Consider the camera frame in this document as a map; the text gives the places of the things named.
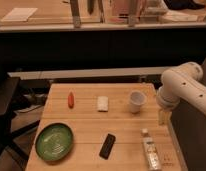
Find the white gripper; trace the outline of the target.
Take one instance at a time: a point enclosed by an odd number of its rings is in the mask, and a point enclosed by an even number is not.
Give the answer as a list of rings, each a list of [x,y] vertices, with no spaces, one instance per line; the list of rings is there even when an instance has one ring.
[[[156,101],[163,108],[159,110],[159,124],[166,125],[171,116],[168,110],[173,110],[179,104],[179,98],[160,87],[156,94]]]

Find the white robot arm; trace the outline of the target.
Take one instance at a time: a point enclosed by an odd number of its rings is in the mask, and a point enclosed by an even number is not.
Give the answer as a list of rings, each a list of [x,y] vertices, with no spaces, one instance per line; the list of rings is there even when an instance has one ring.
[[[171,112],[183,99],[206,116],[206,86],[200,83],[203,69],[196,62],[170,67],[161,75],[162,86],[157,90],[156,101],[160,106],[159,124],[166,125]]]

